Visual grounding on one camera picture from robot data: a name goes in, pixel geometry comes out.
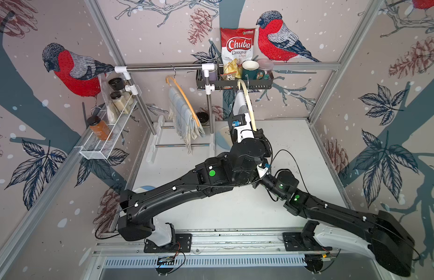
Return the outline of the cream plastic clothes hanger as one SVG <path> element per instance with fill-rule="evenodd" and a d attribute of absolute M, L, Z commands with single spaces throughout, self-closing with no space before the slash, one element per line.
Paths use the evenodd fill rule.
<path fill-rule="evenodd" d="M 247 88 L 244 80 L 238 79 L 238 88 L 243 90 L 243 93 L 244 93 L 244 96 L 245 96 L 245 100 L 246 100 L 247 109 L 249 111 L 249 116 L 250 116 L 250 119 L 251 119 L 252 130 L 253 131 L 257 131 L 256 120 L 255 120 L 255 117 L 254 117 L 254 111 L 253 111 L 253 107 L 252 107 L 252 102 L 250 100 L 249 93 L 248 93 L 248 88 Z"/>

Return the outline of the blue cream plaid scarf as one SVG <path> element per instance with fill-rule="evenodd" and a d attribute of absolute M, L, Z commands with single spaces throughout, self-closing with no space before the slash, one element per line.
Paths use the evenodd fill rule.
<path fill-rule="evenodd" d="M 192 154 L 191 141 L 198 137 L 205 137 L 205 131 L 196 123 L 190 109 L 176 87 L 169 89 L 169 119 L 173 121 L 176 133 L 184 141 L 188 154 Z"/>

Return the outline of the wooden clothes hanger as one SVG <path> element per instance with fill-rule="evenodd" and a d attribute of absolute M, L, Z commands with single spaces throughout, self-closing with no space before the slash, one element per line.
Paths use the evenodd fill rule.
<path fill-rule="evenodd" d="M 194 119 L 194 121 L 195 121 L 195 123 L 196 123 L 196 126 L 199 127 L 199 126 L 201 125 L 201 123 L 199 122 L 199 119 L 198 119 L 197 115 L 196 115 L 195 112 L 193 111 L 192 105 L 191 105 L 191 103 L 189 102 L 188 98 L 186 97 L 186 95 L 185 95 L 183 89 L 181 88 L 181 86 L 180 86 L 180 85 L 177 83 L 177 81 L 176 81 L 176 68 L 174 67 L 173 64 L 170 64 L 170 66 L 172 67 L 172 69 L 173 69 L 173 71 L 174 71 L 174 75 L 168 75 L 168 76 L 166 77 L 166 83 L 167 83 L 169 86 L 174 85 L 174 86 L 177 88 L 177 90 L 181 93 L 181 95 L 182 95 L 182 97 L 183 97 L 185 103 L 187 104 L 188 108 L 190 109 L 191 115 L 192 115 L 192 117 L 193 117 L 193 119 Z"/>

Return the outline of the black grey checkered scarf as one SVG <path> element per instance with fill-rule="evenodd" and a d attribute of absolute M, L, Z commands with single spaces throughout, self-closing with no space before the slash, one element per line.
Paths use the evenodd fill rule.
<path fill-rule="evenodd" d="M 243 90 L 236 92 L 235 100 L 232 106 L 232 112 L 230 116 L 249 114 L 249 108 L 247 105 L 245 93 Z"/>

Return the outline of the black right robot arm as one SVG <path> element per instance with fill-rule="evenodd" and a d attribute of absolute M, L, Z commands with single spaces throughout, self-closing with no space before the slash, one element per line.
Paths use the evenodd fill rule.
<path fill-rule="evenodd" d="M 266 168 L 257 172 L 261 185 L 282 200 L 289 213 L 308 219 L 302 233 L 322 247 L 358 250 L 389 272 L 410 276 L 414 239 L 390 213 L 357 212 L 327 203 L 299 190 L 299 181 L 288 169 L 277 177 Z"/>

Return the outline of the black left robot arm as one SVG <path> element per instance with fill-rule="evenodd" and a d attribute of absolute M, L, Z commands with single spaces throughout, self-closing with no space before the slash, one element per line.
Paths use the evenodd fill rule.
<path fill-rule="evenodd" d="M 258 166 L 265 166 L 272 154 L 262 129 L 243 137 L 229 152 L 210 157 L 184 176 L 153 190 L 121 192 L 120 205 L 125 213 L 119 217 L 118 233 L 128 242 L 148 238 L 158 214 L 183 203 L 225 193 L 235 187 L 256 185 L 262 178 Z"/>

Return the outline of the blue beige ceramic plate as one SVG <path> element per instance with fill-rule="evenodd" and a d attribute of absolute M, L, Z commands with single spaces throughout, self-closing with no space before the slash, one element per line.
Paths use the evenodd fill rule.
<path fill-rule="evenodd" d="M 230 151 L 233 145 L 232 139 L 231 139 L 231 133 L 228 126 L 224 126 L 220 128 L 216 135 L 215 135 L 215 141 L 219 147 L 226 151 Z"/>

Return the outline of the beige dark ceramic bowl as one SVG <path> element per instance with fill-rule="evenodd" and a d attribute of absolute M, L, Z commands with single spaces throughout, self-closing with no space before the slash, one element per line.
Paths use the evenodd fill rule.
<path fill-rule="evenodd" d="M 209 124 L 210 115 L 207 112 L 197 112 L 196 116 L 203 127 Z"/>

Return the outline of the small snack packet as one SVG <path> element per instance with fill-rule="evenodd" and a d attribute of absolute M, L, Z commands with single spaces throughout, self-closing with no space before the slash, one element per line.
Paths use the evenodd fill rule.
<path fill-rule="evenodd" d="M 226 74 L 223 74 L 222 76 L 222 80 L 223 81 L 235 81 L 235 80 L 237 80 L 238 79 L 238 73 L 237 72 L 232 72 L 232 73 L 226 73 Z"/>

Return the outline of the dark green mug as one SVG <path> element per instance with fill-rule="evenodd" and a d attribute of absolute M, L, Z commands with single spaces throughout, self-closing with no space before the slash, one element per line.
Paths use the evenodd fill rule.
<path fill-rule="evenodd" d="M 242 79 L 243 80 L 260 80 L 264 77 L 264 71 L 260 69 L 260 65 L 256 61 L 248 60 L 242 64 Z"/>

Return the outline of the pink lidded jar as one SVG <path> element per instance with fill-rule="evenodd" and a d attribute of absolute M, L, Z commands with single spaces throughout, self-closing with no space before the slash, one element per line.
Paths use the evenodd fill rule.
<path fill-rule="evenodd" d="M 270 74 L 273 72 L 274 63 L 267 58 L 259 59 L 257 62 L 259 64 L 257 79 L 270 79 Z"/>

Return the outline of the purple cup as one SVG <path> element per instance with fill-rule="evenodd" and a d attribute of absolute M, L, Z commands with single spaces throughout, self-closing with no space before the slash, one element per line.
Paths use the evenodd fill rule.
<path fill-rule="evenodd" d="M 218 66 L 216 64 L 213 64 L 212 68 L 208 72 L 209 72 L 209 80 L 210 81 L 217 81 L 218 80 Z"/>

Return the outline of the red Chuba chips bag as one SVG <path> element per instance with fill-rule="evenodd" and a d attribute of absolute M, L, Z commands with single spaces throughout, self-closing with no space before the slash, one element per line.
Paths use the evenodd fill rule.
<path fill-rule="evenodd" d="M 255 31 L 220 28 L 224 74 L 238 74 L 239 67 L 253 58 Z"/>

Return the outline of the blue white striped plate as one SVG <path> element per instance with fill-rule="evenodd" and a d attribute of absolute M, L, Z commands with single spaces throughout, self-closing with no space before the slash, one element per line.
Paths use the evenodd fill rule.
<path fill-rule="evenodd" d="M 135 193 L 143 193 L 143 192 L 145 193 L 147 191 L 151 191 L 151 190 L 154 190 L 154 189 L 155 189 L 155 187 L 153 187 L 153 186 L 145 185 L 145 186 L 142 186 L 142 187 L 134 188 L 132 191 L 135 192 Z"/>

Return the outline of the white metal clothes rack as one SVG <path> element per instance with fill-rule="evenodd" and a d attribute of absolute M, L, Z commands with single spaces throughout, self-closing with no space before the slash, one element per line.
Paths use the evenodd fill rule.
<path fill-rule="evenodd" d="M 133 72 L 155 72 L 155 71 L 203 71 L 205 81 L 206 103 L 209 109 L 209 125 L 210 125 L 210 142 L 205 144 L 209 147 L 209 157 L 215 156 L 215 118 L 212 112 L 212 98 L 211 93 L 215 91 L 215 85 L 210 82 L 210 71 L 216 70 L 217 64 L 144 64 L 144 65 L 130 65 L 130 66 L 115 66 L 114 71 L 118 74 L 123 74 L 127 80 L 127 89 L 135 96 L 140 94 L 140 90 L 136 84 L 133 83 L 131 74 Z M 184 140 L 184 146 L 188 149 L 188 153 L 192 153 L 192 140 L 198 136 L 204 136 L 205 132 L 201 125 L 191 103 L 187 99 L 181 86 L 176 82 L 174 76 L 167 76 L 166 83 L 170 86 L 169 100 L 170 100 L 170 114 L 169 118 L 174 122 L 174 128 L 177 133 Z"/>

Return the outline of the black lid spice jar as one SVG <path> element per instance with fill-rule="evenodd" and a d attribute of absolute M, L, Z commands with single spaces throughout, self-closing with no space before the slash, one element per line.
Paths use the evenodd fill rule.
<path fill-rule="evenodd" d="M 125 90 L 125 81 L 122 78 L 113 78 L 108 81 L 108 84 L 113 90 L 110 96 L 121 95 L 126 99 L 129 97 L 129 93 Z"/>
<path fill-rule="evenodd" d="M 119 91 L 114 91 L 110 94 L 110 98 L 120 113 L 129 114 L 129 101 Z"/>

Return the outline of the orange spice bottle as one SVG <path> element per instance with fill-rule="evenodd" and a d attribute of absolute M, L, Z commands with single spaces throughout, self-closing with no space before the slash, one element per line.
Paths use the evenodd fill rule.
<path fill-rule="evenodd" d="M 111 136 L 111 129 L 100 117 L 91 116 L 87 119 L 87 123 L 100 141 L 107 141 Z"/>

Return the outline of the clear plastic bag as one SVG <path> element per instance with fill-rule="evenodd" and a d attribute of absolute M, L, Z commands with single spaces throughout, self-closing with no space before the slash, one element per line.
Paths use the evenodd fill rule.
<path fill-rule="evenodd" d="M 115 104 L 111 99 L 111 94 L 113 93 L 113 90 L 108 84 L 106 75 L 100 74 L 98 79 L 99 79 L 101 95 L 106 105 L 108 123 L 115 124 L 121 115 L 121 111 L 117 109 L 117 107 L 115 106 Z"/>

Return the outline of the black wall shelf tray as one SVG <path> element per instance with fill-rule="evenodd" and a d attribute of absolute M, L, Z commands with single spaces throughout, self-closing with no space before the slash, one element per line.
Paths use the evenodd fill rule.
<path fill-rule="evenodd" d="M 273 86 L 274 75 L 270 73 L 270 77 L 268 79 L 259 79 L 259 80 L 244 80 L 246 87 L 248 90 L 265 90 L 271 89 Z M 203 73 L 201 70 L 196 71 L 196 84 L 197 89 L 204 90 L 205 89 L 205 80 L 203 78 Z M 222 90 L 238 90 L 238 82 L 236 80 L 215 80 L 210 81 L 211 85 L 215 86 L 216 91 Z"/>

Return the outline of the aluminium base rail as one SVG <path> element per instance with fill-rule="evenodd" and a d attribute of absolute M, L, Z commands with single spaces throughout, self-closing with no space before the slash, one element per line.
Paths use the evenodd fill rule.
<path fill-rule="evenodd" d="M 99 244 L 86 278 L 98 278 L 105 269 L 153 269 L 167 274 L 177 268 L 308 267 L 338 260 L 342 254 L 374 261 L 365 241 L 329 226 L 319 226 L 317 245 L 303 245 L 299 228 L 241 231 L 181 231 L 178 245 L 157 249 L 150 240 L 125 243 L 122 239 Z"/>

